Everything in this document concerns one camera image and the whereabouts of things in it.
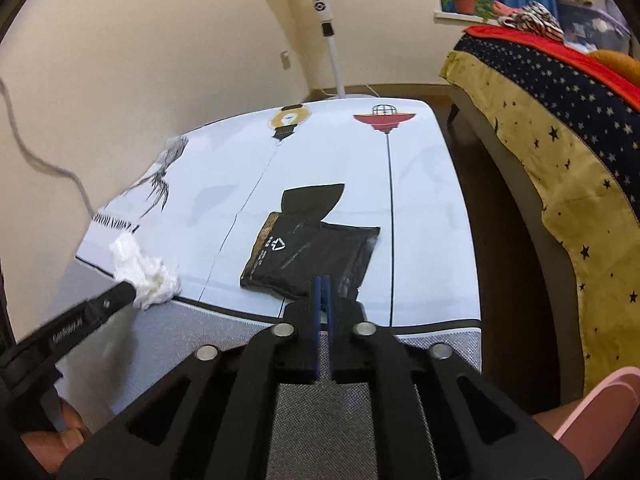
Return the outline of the person's left hand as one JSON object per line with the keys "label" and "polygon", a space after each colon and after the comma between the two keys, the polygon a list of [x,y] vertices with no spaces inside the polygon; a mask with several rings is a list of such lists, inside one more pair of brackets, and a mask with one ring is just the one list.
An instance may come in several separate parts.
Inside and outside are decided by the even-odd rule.
{"label": "person's left hand", "polygon": [[64,399],[60,404],[67,426],[64,431],[31,431],[21,435],[26,448],[48,474],[56,474],[66,457],[91,437],[91,431],[76,408]]}

